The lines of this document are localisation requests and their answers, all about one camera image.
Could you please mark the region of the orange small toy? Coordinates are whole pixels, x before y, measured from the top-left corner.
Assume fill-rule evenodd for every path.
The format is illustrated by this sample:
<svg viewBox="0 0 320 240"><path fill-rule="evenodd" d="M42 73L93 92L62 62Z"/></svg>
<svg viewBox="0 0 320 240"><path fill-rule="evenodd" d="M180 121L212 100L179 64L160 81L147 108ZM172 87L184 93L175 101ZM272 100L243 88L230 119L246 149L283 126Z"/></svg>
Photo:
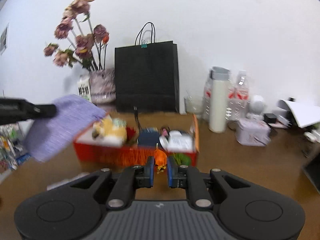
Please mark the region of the orange small toy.
<svg viewBox="0 0 320 240"><path fill-rule="evenodd" d="M158 144L156 145L153 157L155 159L157 172L163 172L167 168L167 155L163 150L159 148Z"/></svg>

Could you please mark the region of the navy blue zip pouch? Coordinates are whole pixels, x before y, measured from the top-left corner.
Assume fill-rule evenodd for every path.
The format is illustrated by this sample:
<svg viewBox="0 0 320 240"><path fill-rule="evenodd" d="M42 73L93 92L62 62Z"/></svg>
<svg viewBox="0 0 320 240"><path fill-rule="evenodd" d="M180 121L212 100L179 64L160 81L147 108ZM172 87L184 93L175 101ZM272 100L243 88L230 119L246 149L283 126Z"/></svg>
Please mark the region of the navy blue zip pouch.
<svg viewBox="0 0 320 240"><path fill-rule="evenodd" d="M160 133L157 128L149 127L141 129L137 138L137 144L140 147L155 147L159 145Z"/></svg>

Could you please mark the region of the purple knitted cloth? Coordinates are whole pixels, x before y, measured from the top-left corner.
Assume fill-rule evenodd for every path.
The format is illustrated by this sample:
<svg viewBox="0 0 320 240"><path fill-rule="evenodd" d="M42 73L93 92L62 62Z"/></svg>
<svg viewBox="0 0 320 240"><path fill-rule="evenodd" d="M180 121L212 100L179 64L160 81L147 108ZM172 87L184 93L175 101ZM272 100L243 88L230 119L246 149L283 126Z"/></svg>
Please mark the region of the purple knitted cloth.
<svg viewBox="0 0 320 240"><path fill-rule="evenodd" d="M77 95L58 98L53 104L56 116L35 120L23 141L27 152L39 162L56 156L78 133L106 115L103 109Z"/></svg>

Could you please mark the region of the yellow white plush alpaca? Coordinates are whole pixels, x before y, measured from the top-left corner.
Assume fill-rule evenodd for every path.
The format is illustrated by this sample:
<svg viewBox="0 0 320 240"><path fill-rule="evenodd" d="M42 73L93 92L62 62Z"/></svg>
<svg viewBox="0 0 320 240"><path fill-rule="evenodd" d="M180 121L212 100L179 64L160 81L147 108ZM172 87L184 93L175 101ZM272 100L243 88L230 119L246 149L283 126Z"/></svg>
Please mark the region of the yellow white plush alpaca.
<svg viewBox="0 0 320 240"><path fill-rule="evenodd" d="M93 124L92 138L106 146L121 147L127 140L127 124L109 115Z"/></svg>

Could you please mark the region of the white tissue packet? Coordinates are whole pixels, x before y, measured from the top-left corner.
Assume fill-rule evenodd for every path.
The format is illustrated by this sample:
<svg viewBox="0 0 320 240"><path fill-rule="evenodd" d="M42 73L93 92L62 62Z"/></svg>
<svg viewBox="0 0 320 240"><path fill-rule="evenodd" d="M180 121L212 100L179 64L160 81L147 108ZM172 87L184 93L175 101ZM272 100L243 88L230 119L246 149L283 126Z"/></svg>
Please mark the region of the white tissue packet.
<svg viewBox="0 0 320 240"><path fill-rule="evenodd" d="M177 130L170 131L166 136L161 135L159 142L167 152L192 153L195 151L193 137Z"/></svg>

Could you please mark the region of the red cardboard box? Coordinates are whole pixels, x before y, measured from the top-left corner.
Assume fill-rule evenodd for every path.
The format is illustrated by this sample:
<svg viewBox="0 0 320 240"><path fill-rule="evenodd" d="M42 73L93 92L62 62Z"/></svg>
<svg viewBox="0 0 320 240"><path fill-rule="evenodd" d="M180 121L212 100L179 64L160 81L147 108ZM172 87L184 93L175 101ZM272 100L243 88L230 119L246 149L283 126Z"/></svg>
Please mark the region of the red cardboard box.
<svg viewBox="0 0 320 240"><path fill-rule="evenodd" d="M178 113L143 113L138 116L143 128L168 126L171 129L185 131L193 137L194 149L189 153L190 164L195 166L200 151L200 134L197 117L193 114ZM148 156L153 155L155 146L139 146L135 134L132 141L123 146L108 146L99 139L92 138L93 124L89 124L73 140L73 147L80 161L105 164L110 167L144 165Z"/></svg>

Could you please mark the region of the red fabric rose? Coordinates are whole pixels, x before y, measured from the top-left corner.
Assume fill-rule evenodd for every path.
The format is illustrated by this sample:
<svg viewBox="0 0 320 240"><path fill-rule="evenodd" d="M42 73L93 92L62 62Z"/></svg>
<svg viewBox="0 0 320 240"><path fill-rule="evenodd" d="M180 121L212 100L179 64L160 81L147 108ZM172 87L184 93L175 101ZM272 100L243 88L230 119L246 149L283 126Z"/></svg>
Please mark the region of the red fabric rose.
<svg viewBox="0 0 320 240"><path fill-rule="evenodd" d="M139 131L137 131L134 127L126 127L126 145L133 145L136 143L137 138L139 136Z"/></svg>

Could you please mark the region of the green white milk carton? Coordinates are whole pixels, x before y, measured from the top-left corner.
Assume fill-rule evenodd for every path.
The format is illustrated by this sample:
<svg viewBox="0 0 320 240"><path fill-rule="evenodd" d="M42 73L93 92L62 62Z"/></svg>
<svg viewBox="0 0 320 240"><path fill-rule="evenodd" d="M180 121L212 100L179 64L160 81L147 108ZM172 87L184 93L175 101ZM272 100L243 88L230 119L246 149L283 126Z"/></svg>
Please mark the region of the green white milk carton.
<svg viewBox="0 0 320 240"><path fill-rule="evenodd" d="M83 99L91 102L91 88L89 83L89 75L81 75L79 81L77 82L78 85L78 94Z"/></svg>

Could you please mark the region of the white printed tin box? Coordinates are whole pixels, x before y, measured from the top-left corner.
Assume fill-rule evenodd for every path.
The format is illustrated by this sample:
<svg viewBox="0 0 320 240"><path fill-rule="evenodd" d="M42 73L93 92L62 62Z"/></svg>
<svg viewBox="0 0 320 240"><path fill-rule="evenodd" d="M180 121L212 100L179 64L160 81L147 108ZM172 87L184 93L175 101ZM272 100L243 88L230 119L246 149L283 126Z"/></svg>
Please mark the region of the white printed tin box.
<svg viewBox="0 0 320 240"><path fill-rule="evenodd" d="M270 142L270 127L261 120L240 119L236 140L244 146L266 146Z"/></svg>

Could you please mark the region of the clear water bottle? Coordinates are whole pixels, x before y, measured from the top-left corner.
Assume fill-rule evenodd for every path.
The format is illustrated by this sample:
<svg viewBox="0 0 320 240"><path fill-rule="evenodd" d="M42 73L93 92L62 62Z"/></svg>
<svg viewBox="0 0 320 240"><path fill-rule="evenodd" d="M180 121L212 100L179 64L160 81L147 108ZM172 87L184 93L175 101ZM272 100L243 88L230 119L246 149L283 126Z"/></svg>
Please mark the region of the clear water bottle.
<svg viewBox="0 0 320 240"><path fill-rule="evenodd" d="M209 121L210 97L211 97L211 92L212 92L212 83L213 83L213 69L210 69L206 83L204 85L204 94L203 94L202 118L205 121Z"/></svg>
<svg viewBox="0 0 320 240"><path fill-rule="evenodd" d="M249 85L247 73L240 70L236 81L229 81L228 84L228 104L226 119L228 121L238 121L246 116L247 102L249 99Z"/></svg>

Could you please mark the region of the right clear water bottle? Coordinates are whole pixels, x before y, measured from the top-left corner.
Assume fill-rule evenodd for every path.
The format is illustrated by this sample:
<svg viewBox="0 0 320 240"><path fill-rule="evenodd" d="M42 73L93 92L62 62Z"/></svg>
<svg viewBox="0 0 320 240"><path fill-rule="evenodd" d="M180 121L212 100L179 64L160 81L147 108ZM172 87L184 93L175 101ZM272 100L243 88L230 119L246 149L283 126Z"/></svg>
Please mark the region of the right clear water bottle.
<svg viewBox="0 0 320 240"><path fill-rule="evenodd" d="M236 81L229 81L228 84L228 104L226 119L228 121L238 121L246 116L247 102L249 99L249 85L247 73L240 70Z"/></svg>

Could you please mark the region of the purple marbled vase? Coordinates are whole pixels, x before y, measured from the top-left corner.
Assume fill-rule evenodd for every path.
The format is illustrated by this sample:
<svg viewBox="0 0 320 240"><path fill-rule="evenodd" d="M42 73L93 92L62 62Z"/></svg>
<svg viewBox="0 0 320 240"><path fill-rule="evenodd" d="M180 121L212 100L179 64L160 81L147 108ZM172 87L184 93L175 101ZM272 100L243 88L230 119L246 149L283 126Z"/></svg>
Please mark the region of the purple marbled vase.
<svg viewBox="0 0 320 240"><path fill-rule="evenodd" d="M91 88L91 101L96 105L114 102L116 99L116 86L114 82L114 69L97 70L89 75Z"/></svg>

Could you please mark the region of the dried pink flower bouquet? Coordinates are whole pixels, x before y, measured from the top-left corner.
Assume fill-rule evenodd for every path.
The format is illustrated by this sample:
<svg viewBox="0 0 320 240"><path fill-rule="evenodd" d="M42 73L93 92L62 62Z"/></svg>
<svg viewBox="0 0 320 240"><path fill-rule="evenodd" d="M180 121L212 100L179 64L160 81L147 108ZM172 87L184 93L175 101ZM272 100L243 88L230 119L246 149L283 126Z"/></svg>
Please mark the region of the dried pink flower bouquet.
<svg viewBox="0 0 320 240"><path fill-rule="evenodd" d="M102 25L93 25L90 8L95 0L73 0L63 11L60 23L54 30L56 40L67 40L69 47L49 43L43 53L53 57L58 67L73 66L78 63L89 72L106 68L106 52L110 33Z"/></svg>

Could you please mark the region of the black power adapter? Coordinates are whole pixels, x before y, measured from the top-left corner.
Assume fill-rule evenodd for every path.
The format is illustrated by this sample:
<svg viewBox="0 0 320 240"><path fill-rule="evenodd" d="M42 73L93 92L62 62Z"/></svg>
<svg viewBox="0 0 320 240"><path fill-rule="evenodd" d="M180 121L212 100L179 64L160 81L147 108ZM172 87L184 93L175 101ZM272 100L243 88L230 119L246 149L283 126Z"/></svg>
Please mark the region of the black power adapter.
<svg viewBox="0 0 320 240"><path fill-rule="evenodd" d="M275 124L277 122L277 116L273 113L265 113L264 122L267 124Z"/></svg>

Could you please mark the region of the white paper stack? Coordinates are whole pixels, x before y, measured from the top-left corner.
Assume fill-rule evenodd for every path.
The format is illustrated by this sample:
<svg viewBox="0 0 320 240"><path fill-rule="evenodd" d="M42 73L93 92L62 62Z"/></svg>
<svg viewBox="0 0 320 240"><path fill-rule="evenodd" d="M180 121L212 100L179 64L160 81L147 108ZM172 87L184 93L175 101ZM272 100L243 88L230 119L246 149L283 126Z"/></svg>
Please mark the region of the white paper stack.
<svg viewBox="0 0 320 240"><path fill-rule="evenodd" d="M277 106L283 110L290 111L299 128L306 128L320 121L320 107L305 105L288 100L279 100Z"/></svg>

